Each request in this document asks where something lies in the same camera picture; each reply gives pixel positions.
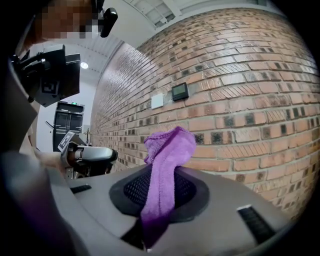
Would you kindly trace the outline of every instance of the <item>purple microfiber towel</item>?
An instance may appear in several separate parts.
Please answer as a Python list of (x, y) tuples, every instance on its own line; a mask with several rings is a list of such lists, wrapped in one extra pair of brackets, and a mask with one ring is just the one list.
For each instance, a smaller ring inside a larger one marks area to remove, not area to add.
[(144, 141), (152, 164), (150, 186), (141, 211), (143, 241), (147, 248), (161, 237), (175, 208), (174, 171), (185, 164), (196, 150), (195, 136), (177, 126), (168, 132), (155, 132)]

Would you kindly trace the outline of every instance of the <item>brick wall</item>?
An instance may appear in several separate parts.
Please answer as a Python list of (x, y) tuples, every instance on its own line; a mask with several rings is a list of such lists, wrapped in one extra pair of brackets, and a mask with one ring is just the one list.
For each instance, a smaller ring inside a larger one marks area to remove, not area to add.
[[(185, 166), (244, 183), (294, 218), (319, 173), (318, 75), (281, 16), (196, 15), (118, 50), (96, 91), (93, 144), (117, 150), (121, 171), (143, 164), (147, 136), (181, 126), (197, 143)], [(183, 82), (190, 97), (174, 103), (171, 87)], [(164, 106), (152, 110), (158, 93)]]

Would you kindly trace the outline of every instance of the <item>white ceiling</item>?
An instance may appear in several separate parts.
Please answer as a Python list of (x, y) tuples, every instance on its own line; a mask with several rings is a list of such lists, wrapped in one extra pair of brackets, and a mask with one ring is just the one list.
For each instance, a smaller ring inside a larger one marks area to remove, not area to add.
[(30, 54), (33, 56), (37, 52), (43, 51), (44, 48), (63, 44), (65, 45), (66, 55), (80, 54), (81, 62), (88, 64), (87, 69), (80, 69), (80, 81), (96, 86), (108, 62), (122, 43), (123, 41), (114, 35), (95, 39), (56, 39), (34, 45), (30, 50)]

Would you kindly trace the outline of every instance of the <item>black mesh vent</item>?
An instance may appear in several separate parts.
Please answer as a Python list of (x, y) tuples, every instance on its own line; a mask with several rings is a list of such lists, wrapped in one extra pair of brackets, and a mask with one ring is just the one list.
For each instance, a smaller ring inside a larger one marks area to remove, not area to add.
[[(144, 206), (147, 201), (150, 185), (151, 170), (127, 183), (124, 188), (124, 194), (135, 204)], [(196, 186), (181, 175), (174, 173), (174, 200), (175, 209), (189, 202), (196, 194)]]
[(275, 234), (275, 231), (273, 231), (252, 206), (248, 205), (248, 207), (238, 209), (237, 212), (240, 214), (258, 244), (263, 243)]

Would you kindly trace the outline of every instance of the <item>gray robotic body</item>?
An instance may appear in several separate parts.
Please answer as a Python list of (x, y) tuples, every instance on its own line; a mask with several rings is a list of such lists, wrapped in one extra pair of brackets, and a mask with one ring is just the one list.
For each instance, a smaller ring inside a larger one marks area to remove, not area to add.
[[(92, 189), (75, 194), (79, 204), (113, 236), (121, 238), (136, 222), (136, 218), (122, 214), (109, 197), (112, 185), (141, 169), (140, 166), (123, 172), (99, 177), (68, 180), (68, 186), (89, 184)], [(171, 223), (152, 248), (159, 255), (221, 255), (239, 254), (257, 246), (252, 231), (239, 210), (252, 207), (270, 228), (279, 232), (290, 223), (271, 203), (241, 183), (201, 171), (179, 167), (206, 183), (209, 187), (207, 207), (191, 221)]]

